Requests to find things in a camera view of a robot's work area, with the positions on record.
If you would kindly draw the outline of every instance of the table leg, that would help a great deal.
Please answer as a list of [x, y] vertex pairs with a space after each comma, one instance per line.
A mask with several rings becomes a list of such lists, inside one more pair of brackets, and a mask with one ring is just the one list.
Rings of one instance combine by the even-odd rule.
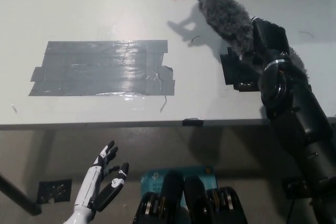
[[42, 213], [40, 205], [31, 201], [23, 192], [21, 192], [16, 186], [14, 186], [1, 174], [0, 191], [31, 215], [39, 215], [40, 213]]

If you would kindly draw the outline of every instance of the black object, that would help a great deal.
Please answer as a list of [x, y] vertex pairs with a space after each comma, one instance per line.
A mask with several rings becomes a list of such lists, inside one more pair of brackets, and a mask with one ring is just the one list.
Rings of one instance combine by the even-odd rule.
[[17, 203], [30, 215], [35, 216], [42, 213], [41, 206], [34, 203], [26, 195], [23, 194], [17, 187], [4, 178], [0, 174], [0, 191], [3, 192], [8, 198]]
[[163, 179], [160, 194], [148, 192], [142, 197], [133, 224], [173, 224], [183, 187], [183, 175], [171, 170]]
[[238, 195], [231, 187], [205, 190], [200, 178], [187, 177], [184, 196], [192, 224], [247, 224]]
[[191, 223], [214, 223], [214, 213], [207, 199], [204, 185], [198, 176], [185, 178], [184, 197]]
[[311, 198], [312, 193], [304, 178], [286, 178], [282, 181], [282, 189], [287, 199]]
[[260, 74], [251, 65], [241, 62], [239, 56], [231, 49], [228, 54], [220, 55], [226, 85], [233, 85], [240, 92], [259, 91]]
[[36, 202], [48, 204], [51, 199], [54, 199], [55, 203], [70, 201], [71, 185], [71, 179], [40, 182]]
[[124, 186], [127, 178], [129, 163], [123, 163], [116, 178], [114, 178], [106, 187], [97, 195], [93, 201], [92, 208], [98, 212], [102, 212], [111, 201], [118, 195]]
[[236, 191], [231, 187], [222, 187], [206, 191], [214, 212], [214, 223], [247, 224], [247, 219]]
[[[268, 36], [283, 29], [260, 19], [255, 19], [253, 26], [255, 32]], [[257, 43], [255, 47], [263, 52], [259, 54], [264, 60], [259, 88], [267, 117], [282, 148], [292, 155], [307, 182], [317, 221], [336, 223], [336, 148], [331, 124], [306, 74], [292, 64], [286, 49]]]
[[182, 126], [202, 127], [204, 121], [197, 118], [187, 118], [182, 121]]

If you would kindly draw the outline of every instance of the black cable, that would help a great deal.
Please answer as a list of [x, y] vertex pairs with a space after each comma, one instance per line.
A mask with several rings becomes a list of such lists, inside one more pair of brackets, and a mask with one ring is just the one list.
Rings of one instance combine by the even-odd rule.
[[292, 200], [292, 204], [291, 204], [290, 209], [289, 209], [289, 213], [288, 213], [288, 216], [287, 216], [287, 222], [286, 222], [286, 224], [289, 224], [290, 217], [292, 216], [293, 209], [294, 209], [294, 203], [295, 203], [295, 198], [293, 198], [293, 200]]

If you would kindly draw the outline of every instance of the white robotic hand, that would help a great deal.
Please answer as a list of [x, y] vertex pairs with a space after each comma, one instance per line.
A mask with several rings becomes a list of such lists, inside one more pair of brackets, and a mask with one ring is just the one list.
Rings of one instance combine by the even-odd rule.
[[[118, 148], [113, 146], [114, 141], [105, 146], [89, 168], [77, 195], [74, 213], [65, 224], [88, 224], [94, 218], [96, 211], [103, 211], [122, 189], [129, 164], [124, 163], [120, 170], [119, 166], [107, 167], [118, 151]], [[117, 177], [99, 193], [100, 184], [104, 178], [117, 170], [119, 170]]]

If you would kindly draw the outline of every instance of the silver ring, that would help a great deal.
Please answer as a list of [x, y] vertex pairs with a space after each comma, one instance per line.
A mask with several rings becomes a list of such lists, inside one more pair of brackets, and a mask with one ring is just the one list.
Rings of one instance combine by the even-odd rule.
[[265, 66], [264, 71], [266, 71], [266, 69], [268, 69], [270, 66], [272, 66], [274, 64], [282, 63], [282, 62], [286, 62], [286, 60], [284, 60], [284, 59], [274, 60], [274, 61], [270, 62], [269, 64], [267, 64], [267, 66]]

